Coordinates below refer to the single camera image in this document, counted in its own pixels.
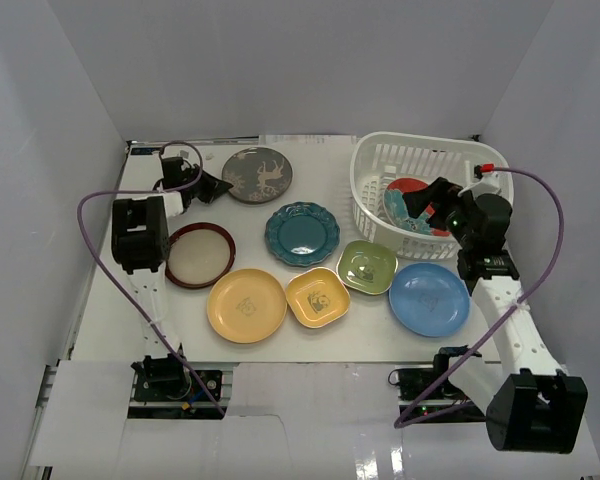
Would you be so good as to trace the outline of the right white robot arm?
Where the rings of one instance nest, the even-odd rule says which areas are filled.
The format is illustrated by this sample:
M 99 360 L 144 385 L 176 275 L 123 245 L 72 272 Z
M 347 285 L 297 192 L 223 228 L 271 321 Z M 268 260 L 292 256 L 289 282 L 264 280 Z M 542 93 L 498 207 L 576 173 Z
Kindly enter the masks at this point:
M 505 249 L 512 205 L 496 193 L 474 195 L 444 178 L 403 200 L 412 217 L 433 208 L 429 225 L 459 243 L 459 276 L 489 328 L 473 346 L 448 351 L 448 364 L 433 371 L 431 384 L 404 408 L 395 428 L 426 421 L 414 412 L 434 391 L 446 399 L 463 392 L 483 413 L 496 450 L 571 453 L 588 390 L 553 358 L 536 328 L 529 294 Z

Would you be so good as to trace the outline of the red plate with teal flower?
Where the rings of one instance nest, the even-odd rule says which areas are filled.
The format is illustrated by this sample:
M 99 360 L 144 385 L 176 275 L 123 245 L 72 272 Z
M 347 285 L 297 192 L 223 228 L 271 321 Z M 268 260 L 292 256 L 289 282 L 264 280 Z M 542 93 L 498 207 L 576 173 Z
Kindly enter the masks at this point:
M 403 194 L 419 191 L 427 186 L 426 182 L 411 177 L 399 178 L 392 181 L 387 186 L 383 196 L 385 213 L 392 225 L 407 232 L 427 236 L 449 237 L 449 232 L 432 228 L 427 223 L 429 218 L 435 213 L 431 206 L 428 206 L 418 218 L 411 218 L 408 214 Z

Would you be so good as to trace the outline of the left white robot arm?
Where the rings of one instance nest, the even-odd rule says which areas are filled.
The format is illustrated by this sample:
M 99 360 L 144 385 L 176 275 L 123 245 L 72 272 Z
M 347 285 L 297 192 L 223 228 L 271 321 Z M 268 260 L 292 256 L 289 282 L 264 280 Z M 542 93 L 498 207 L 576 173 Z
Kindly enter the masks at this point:
M 211 286 L 230 271 L 236 256 L 233 237 L 217 224 L 193 223 L 173 234 L 168 227 L 168 220 L 185 213 L 194 200 L 210 204 L 233 185 L 181 156 L 163 159 L 161 168 L 149 194 L 113 203 L 111 239 L 113 259 L 143 309 L 145 355 L 158 359 L 181 345 L 169 319 L 166 282 L 185 289 Z

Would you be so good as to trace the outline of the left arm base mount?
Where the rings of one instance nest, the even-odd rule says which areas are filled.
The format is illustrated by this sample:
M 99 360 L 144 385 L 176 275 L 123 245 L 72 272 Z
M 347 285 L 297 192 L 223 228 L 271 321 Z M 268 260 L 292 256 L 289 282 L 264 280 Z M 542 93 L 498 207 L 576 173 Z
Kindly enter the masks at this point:
M 131 364 L 134 371 L 127 417 L 144 420 L 222 420 L 194 375 L 171 354 L 146 356 Z

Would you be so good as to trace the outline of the grey plate with deer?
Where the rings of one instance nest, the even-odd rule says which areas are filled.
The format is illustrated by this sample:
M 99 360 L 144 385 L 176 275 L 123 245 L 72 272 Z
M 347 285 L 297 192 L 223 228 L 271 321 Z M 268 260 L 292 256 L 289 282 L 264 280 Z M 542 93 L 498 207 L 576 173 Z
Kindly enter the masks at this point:
M 229 193 L 237 201 L 264 204 L 288 190 L 293 168 L 277 150 L 251 147 L 233 154 L 225 162 L 221 179 L 232 185 Z

